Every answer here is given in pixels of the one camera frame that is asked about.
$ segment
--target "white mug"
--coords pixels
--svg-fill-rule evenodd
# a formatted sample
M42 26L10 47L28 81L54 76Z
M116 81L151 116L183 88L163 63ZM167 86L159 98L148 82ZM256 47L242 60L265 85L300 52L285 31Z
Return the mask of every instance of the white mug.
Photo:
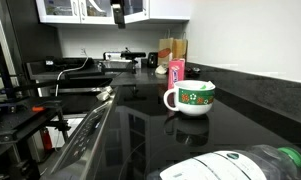
M205 81L184 80L174 83L174 88L166 91L164 104L172 111L181 111L189 116L199 116L207 113L213 104L215 86L201 89L207 85ZM175 107L168 103L168 96L174 93Z

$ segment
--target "cabinet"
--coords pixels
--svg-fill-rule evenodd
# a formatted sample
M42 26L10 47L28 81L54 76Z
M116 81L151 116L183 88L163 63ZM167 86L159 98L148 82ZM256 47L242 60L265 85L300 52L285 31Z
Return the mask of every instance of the cabinet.
M189 0L123 0L125 23L189 20ZM42 23L114 24L110 0L36 0Z
M114 24L110 0L36 0L42 23Z

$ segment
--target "glass cabinet door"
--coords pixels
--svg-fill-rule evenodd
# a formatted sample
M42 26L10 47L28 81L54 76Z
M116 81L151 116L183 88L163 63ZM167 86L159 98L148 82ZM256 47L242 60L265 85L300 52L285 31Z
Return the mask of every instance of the glass cabinet door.
M81 23L114 24L110 0L79 0Z
M78 0L37 0L41 22L80 23Z
M149 19L149 0L124 0L125 22Z

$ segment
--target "cabinet handle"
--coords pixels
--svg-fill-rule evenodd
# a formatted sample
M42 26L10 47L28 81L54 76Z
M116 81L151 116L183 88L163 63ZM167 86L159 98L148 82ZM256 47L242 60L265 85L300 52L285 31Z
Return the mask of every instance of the cabinet handle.
M77 14L76 2L73 2L73 14L76 15L76 16L78 15Z
M85 16L85 13L84 13L84 4L83 4L83 2L81 2L81 11L82 11L82 15Z

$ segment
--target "stovetop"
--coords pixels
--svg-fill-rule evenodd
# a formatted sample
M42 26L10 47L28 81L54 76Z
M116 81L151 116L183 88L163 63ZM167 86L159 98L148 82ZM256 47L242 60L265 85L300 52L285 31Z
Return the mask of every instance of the stovetop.
M216 89L212 109L200 117L169 111L166 85L124 86L108 120L95 179L159 179L167 167L216 150L258 144L301 153L301 124Z

